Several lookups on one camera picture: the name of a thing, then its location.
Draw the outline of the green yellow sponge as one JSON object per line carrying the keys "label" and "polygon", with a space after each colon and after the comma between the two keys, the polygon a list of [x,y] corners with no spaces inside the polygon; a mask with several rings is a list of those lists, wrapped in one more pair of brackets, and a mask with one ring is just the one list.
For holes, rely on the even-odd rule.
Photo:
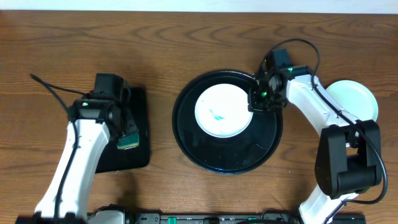
{"label": "green yellow sponge", "polygon": [[139,133],[138,132],[130,133],[119,139],[117,148],[119,150],[131,149],[139,146],[139,142],[140,142]]}

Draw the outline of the white plate with stain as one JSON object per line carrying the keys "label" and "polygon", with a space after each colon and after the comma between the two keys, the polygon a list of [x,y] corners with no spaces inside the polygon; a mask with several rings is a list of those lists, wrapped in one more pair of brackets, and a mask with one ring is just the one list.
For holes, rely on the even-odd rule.
{"label": "white plate with stain", "polygon": [[240,134],[253,117],[248,110],[248,94],[242,88],[227,83],[207,88],[198,97],[194,113],[199,127],[216,138]]}

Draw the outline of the mint plate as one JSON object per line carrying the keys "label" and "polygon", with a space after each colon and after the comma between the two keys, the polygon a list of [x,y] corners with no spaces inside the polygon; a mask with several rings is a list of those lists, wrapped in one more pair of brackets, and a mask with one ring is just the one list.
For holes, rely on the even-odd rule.
{"label": "mint plate", "polygon": [[376,98],[364,85],[352,80],[340,80],[331,84],[326,91],[360,120],[377,120],[379,108]]}

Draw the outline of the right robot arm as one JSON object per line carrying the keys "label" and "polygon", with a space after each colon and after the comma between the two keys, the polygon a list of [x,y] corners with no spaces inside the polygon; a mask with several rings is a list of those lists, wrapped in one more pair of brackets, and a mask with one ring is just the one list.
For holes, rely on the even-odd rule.
{"label": "right robot arm", "polygon": [[278,111],[295,105],[320,137],[315,161],[317,186],[299,206],[302,223],[328,223],[347,203],[371,187],[383,184],[386,168],[381,158],[380,130],[375,121],[361,121],[347,112],[322,87],[307,66],[260,68],[250,89],[252,112]]}

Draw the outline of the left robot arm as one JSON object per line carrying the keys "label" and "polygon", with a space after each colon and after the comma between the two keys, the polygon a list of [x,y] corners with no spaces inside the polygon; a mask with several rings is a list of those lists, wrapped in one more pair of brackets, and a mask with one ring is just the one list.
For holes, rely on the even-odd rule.
{"label": "left robot arm", "polygon": [[33,215],[19,216],[16,223],[130,223],[124,209],[108,205],[88,214],[88,199],[98,164],[106,148],[111,170],[121,170],[119,156],[139,144],[134,119],[134,100],[129,90],[120,95],[92,93],[77,99],[68,112],[65,147],[54,177]]}

